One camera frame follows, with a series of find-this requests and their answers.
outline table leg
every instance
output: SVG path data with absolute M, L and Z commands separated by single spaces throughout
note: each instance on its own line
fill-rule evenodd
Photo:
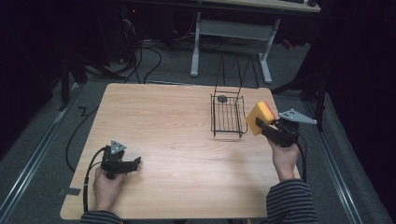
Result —
M 195 25 L 195 43 L 194 43 L 194 51 L 192 52 L 192 61 L 191 61 L 192 77 L 198 76 L 200 32 L 201 32 L 201 12 L 197 12 L 197 22 Z
M 260 65 L 262 66 L 262 75 L 264 76 L 264 82 L 266 84 L 272 83 L 270 70 L 268 69 L 267 57 L 268 57 L 268 53 L 270 52 L 271 46 L 274 42 L 274 38 L 275 38 L 275 35 L 277 32 L 279 23 L 280 23 L 280 19 L 276 19 L 274 22 L 273 28 L 271 30 L 271 34 L 268 38 L 268 42 L 267 42 L 265 51 L 264 51 L 264 53 L 259 53 Z

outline black wire rack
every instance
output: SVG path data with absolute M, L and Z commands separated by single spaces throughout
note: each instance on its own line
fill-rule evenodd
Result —
M 218 88 L 220 74 L 222 74 L 223 84 L 225 86 L 224 56 L 223 53 L 221 53 L 215 92 L 213 94 L 210 94 L 212 104 L 211 131 L 213 132 L 214 136 L 216 136 L 216 133 L 237 133 L 239 134 L 239 138 L 241 138 L 242 135 L 248 131 L 248 125 L 245 122 L 246 115 L 244 97 L 240 96 L 240 91 L 242 89 L 243 81 L 245 79 L 249 63 L 252 64 L 258 87 L 259 82 L 257 80 L 256 69 L 254 68 L 254 62 L 251 55 L 249 57 L 249 60 L 247 61 L 247 67 L 242 77 L 238 57 L 235 56 L 234 62 L 236 63 L 238 69 L 238 76 L 240 81 L 239 89 L 238 91 L 222 91 Z

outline person's right hand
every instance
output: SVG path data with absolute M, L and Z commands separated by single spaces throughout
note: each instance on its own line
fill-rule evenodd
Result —
M 117 175 L 115 179 L 106 177 L 106 171 L 99 166 L 96 168 L 93 191 L 96 197 L 95 211 L 111 211 L 113 203 L 120 193 L 120 186 L 124 174 Z
M 279 181 L 282 182 L 288 179 L 294 179 L 294 167 L 301 155 L 300 149 L 296 144 L 290 147 L 280 147 L 269 139 L 268 143 L 273 150 L 273 163 Z

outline yellow block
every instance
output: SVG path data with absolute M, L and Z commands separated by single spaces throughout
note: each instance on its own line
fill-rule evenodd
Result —
M 256 125 L 256 118 L 269 125 L 275 120 L 275 115 L 265 101 L 258 102 L 246 118 L 247 126 L 254 135 L 262 133 L 262 129 Z

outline striped shirt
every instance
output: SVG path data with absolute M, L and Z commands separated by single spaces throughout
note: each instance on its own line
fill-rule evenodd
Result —
M 121 224 L 122 220 L 107 211 L 91 211 L 86 212 L 82 215 L 81 224 L 92 224 L 92 223 L 106 223 L 106 224 Z
M 318 223 L 311 188 L 302 179 L 283 181 L 267 195 L 269 224 Z

